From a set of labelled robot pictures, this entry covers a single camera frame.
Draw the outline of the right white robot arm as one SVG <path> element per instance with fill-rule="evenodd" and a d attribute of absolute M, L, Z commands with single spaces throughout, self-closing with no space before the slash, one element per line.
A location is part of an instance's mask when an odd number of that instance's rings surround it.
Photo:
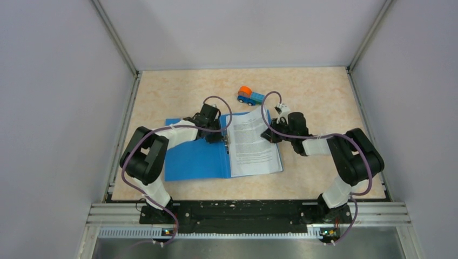
<path fill-rule="evenodd" d="M 306 119 L 300 112 L 272 119 L 260 136 L 274 144 L 288 141 L 301 156 L 332 157 L 338 175 L 317 199 L 316 214 L 323 222 L 332 222 L 351 196 L 368 194 L 373 178 L 385 167 L 382 156 L 362 129 L 319 137 L 309 133 Z"/>

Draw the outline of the toy truck orange blue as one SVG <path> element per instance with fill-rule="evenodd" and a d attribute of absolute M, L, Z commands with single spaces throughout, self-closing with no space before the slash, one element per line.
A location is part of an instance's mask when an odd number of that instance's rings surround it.
<path fill-rule="evenodd" d="M 261 105 L 264 97 L 263 94 L 254 92 L 247 86 L 241 86 L 238 90 L 237 101 L 246 103 L 248 106 L 255 106 Z"/>

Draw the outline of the printed paper sheet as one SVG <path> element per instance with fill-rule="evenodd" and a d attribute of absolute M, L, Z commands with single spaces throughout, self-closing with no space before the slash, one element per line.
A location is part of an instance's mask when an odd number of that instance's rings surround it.
<path fill-rule="evenodd" d="M 261 137 L 268 129 L 264 119 L 270 121 L 269 111 L 257 107 L 247 113 L 227 115 L 223 120 L 230 123 L 226 135 L 231 178 L 284 170 L 278 145 Z"/>

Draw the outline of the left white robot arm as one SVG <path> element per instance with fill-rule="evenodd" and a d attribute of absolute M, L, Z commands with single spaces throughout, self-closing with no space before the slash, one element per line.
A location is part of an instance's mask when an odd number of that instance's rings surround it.
<path fill-rule="evenodd" d="M 177 123 L 149 129 L 138 127 L 119 161 L 121 179 L 143 194 L 152 215 L 160 223 L 169 222 L 172 198 L 161 180 L 161 172 L 168 150 L 181 144 L 205 139 L 214 143 L 222 139 L 221 111 L 216 105 L 203 104 L 200 112 Z"/>

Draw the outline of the metal folder clip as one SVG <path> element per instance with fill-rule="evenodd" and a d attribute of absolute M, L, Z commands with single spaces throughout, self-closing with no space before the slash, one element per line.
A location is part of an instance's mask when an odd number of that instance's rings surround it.
<path fill-rule="evenodd" d="M 230 143 L 231 143 L 231 141 L 230 141 L 230 135 L 229 135 L 228 132 L 225 132 L 223 141 L 224 141 L 226 154 L 229 155 L 230 154 Z"/>

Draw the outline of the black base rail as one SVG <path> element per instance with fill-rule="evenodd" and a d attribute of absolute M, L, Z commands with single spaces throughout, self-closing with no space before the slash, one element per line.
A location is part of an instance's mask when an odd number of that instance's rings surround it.
<path fill-rule="evenodd" d="M 337 241 L 343 224 L 352 222 L 349 205 L 329 209 L 317 200 L 174 201 L 166 210 L 145 205 L 140 224 L 170 224 L 172 234 L 305 234 L 312 224 L 325 224 L 318 233 L 323 243 Z"/>

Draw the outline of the blue file folder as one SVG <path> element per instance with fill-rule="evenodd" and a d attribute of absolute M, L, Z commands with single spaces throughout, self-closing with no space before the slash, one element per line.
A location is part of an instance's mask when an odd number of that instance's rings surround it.
<path fill-rule="evenodd" d="M 222 127 L 228 114 L 220 117 Z M 204 139 L 187 142 L 167 151 L 164 178 L 167 182 L 230 179 L 230 161 L 224 141 L 209 144 Z"/>

